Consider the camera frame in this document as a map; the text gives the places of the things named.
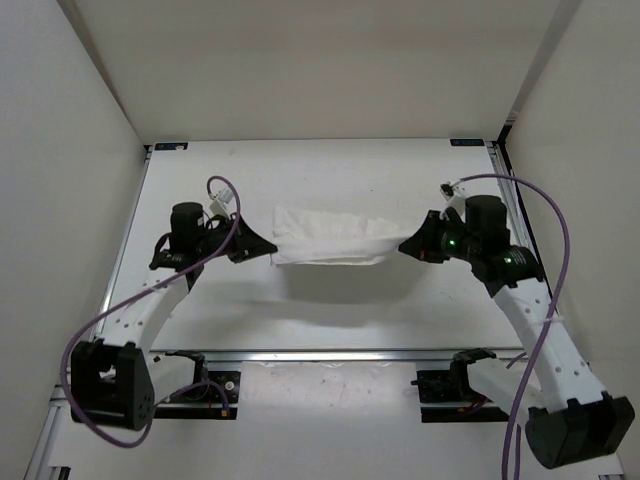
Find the white pleated skirt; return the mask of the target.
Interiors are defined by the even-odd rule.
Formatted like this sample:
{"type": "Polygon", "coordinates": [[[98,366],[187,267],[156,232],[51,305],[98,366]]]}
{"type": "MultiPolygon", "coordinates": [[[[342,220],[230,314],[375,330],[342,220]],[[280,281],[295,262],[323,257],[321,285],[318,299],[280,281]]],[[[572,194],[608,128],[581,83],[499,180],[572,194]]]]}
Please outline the white pleated skirt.
{"type": "Polygon", "coordinates": [[[275,265],[371,266],[388,259],[411,232],[390,220],[276,207],[275,265]]]}

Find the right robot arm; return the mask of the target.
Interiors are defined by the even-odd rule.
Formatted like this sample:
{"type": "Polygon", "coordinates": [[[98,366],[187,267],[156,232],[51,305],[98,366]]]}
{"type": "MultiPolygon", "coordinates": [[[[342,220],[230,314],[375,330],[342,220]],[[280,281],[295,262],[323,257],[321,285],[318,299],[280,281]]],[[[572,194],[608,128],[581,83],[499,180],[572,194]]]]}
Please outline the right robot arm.
{"type": "Polygon", "coordinates": [[[483,395],[514,414],[538,462],[559,468],[616,452],[635,412],[612,396],[580,355],[551,299],[533,253],[512,244],[507,208],[492,195],[471,196],[464,210],[431,210],[399,251],[419,261],[468,263],[514,328],[539,384],[532,386],[486,349],[455,355],[449,387],[460,399],[483,395]]]}

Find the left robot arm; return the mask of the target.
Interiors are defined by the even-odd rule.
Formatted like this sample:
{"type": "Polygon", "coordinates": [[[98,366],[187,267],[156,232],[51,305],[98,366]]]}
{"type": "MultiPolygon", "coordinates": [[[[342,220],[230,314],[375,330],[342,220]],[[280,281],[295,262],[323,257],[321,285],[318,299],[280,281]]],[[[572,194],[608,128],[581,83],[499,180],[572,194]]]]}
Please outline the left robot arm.
{"type": "Polygon", "coordinates": [[[71,352],[72,417],[95,425],[144,429],[155,405],[174,395],[198,400],[210,377],[203,355],[184,350],[154,354],[154,341],[191,293],[207,258],[239,264],[276,253],[239,214],[205,215],[196,202],[173,206],[170,230],[154,248],[142,298],[113,314],[112,324],[71,352]]]}

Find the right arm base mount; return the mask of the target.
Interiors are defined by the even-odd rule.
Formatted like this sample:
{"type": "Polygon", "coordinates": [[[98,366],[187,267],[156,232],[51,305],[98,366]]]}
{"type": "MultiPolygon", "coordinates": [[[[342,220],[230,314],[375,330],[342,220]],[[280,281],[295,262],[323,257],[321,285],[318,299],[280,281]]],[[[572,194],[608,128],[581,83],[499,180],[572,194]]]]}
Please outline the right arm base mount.
{"type": "Polygon", "coordinates": [[[466,368],[495,352],[475,348],[457,352],[447,369],[422,369],[411,385],[418,389],[423,424],[506,422],[508,415],[486,396],[472,390],[466,368]]]}

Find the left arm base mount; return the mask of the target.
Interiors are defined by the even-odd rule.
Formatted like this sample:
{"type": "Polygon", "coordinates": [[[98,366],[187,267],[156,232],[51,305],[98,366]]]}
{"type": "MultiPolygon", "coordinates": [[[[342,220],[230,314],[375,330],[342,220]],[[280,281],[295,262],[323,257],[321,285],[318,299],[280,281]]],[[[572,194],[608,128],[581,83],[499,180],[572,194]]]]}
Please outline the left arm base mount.
{"type": "Polygon", "coordinates": [[[239,366],[210,362],[190,351],[148,358],[154,388],[155,419],[235,420],[241,390],[239,366]]]}

